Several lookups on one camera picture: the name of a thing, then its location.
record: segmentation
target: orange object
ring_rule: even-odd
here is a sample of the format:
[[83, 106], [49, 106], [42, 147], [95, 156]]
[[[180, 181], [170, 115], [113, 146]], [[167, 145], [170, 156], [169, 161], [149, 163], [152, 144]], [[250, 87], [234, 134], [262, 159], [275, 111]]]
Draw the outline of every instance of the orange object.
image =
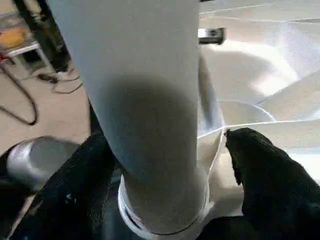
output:
[[5, 49], [15, 48], [26, 40], [26, 28], [15, 27], [0, 33], [0, 45]]

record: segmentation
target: black glove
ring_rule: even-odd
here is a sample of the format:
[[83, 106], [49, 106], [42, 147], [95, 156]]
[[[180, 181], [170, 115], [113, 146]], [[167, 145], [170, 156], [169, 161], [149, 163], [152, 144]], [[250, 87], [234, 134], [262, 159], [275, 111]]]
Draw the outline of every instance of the black glove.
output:
[[320, 239], [320, 187], [306, 170], [255, 130], [225, 135], [251, 225], [266, 239]]
[[37, 193], [10, 239], [93, 239], [104, 221], [114, 165], [105, 137], [90, 136]]

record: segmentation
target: white pipe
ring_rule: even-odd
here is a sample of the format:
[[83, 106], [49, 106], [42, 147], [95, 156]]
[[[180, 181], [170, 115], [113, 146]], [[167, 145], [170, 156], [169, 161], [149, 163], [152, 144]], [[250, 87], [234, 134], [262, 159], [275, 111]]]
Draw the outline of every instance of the white pipe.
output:
[[182, 231], [207, 195], [196, 166], [198, 2], [48, 2], [122, 164], [129, 214], [154, 234]]

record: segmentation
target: tiled floor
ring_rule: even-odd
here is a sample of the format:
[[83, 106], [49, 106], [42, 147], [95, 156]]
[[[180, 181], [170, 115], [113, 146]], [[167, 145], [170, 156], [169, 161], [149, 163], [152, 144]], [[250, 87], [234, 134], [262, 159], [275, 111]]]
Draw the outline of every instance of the tiled floor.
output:
[[[72, 90], [79, 82], [61, 83], [58, 89]], [[22, 80], [21, 83], [37, 103], [39, 120], [36, 125], [27, 126], [0, 111], [0, 154], [20, 141], [38, 136], [50, 135], [78, 143], [86, 139], [89, 134], [89, 113], [83, 87], [71, 94], [56, 94], [51, 92], [51, 84], [36, 78]], [[32, 119], [29, 103], [1, 72], [0, 105], [29, 120]]]

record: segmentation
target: floor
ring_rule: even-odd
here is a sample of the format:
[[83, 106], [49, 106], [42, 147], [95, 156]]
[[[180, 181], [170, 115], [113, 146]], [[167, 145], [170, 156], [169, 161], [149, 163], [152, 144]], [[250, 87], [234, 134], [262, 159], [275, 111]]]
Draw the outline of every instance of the floor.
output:
[[[13, 67], [11, 70], [17, 77], [19, 76], [19, 71]], [[80, 81], [61, 83], [57, 90], [72, 90]], [[57, 94], [51, 91], [50, 83], [39, 81], [34, 77], [24, 79], [21, 83], [37, 103], [39, 120], [36, 125], [27, 126], [0, 112], [0, 154], [20, 141], [38, 136], [54, 136], [77, 143], [82, 143], [87, 138], [89, 107], [83, 87], [71, 94]], [[0, 96], [1, 106], [28, 120], [32, 119], [29, 103], [3, 73], [0, 73]]]
[[258, 105], [277, 121], [319, 119], [320, 18], [296, 21], [292, 10], [290, 21], [247, 20], [245, 9], [232, 12], [237, 18], [222, 16], [229, 10], [200, 15], [201, 28], [226, 29], [222, 45], [202, 51], [217, 98]]
[[203, 2], [200, 13], [242, 20], [297, 21], [320, 17], [318, 0], [214, 0]]

